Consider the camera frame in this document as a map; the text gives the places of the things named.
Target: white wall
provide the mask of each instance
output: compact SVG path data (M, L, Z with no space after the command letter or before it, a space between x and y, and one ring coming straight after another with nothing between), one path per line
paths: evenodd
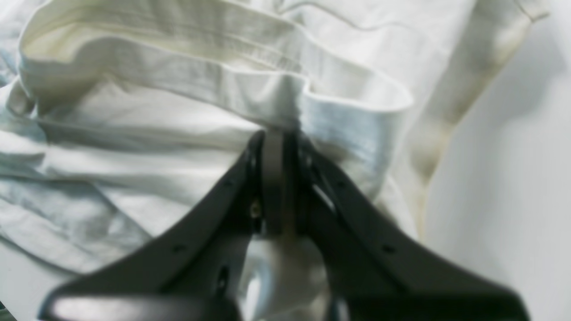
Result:
M457 128L432 182L428 245L571 320L571 1L551 3Z

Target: white shirt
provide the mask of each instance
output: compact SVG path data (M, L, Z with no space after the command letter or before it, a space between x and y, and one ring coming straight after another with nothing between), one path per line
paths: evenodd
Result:
M4 60L0 233L95 270L187 213L256 130L299 127L419 238L451 130L544 14L533 0L52 0L21 34L17 75ZM312 285L305 302L323 276Z

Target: white fabric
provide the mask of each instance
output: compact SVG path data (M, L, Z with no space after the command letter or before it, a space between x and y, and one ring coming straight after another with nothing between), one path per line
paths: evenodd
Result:
M40 3L4 2L0 26ZM299 127L418 238L451 129L544 14L535 0L49 1L18 75L18 28L0 33L0 233L92 271L172 226L256 130ZM295 288L255 259L281 242L253 242L246 274L269 264ZM316 272L297 284L313 286L251 319L323 293L306 256Z

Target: black clamp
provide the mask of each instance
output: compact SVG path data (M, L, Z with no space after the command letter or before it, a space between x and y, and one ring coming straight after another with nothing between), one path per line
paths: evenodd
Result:
M439 258L381 215L301 133L256 133L214 188L134 254L53 291L43 321L239 321L253 234L310 237L333 299L325 321L527 321L513 291Z

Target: white cloth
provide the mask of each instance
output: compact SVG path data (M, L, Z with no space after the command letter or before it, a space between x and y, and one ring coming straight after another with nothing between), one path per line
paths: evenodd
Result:
M13 3L0 27L41 1ZM451 130L544 15L538 0L51 0L18 75L18 33L0 34L0 234L92 271L172 226L256 130L299 127L418 238ZM317 272L288 306L324 287L298 256ZM249 318L285 318L267 306Z

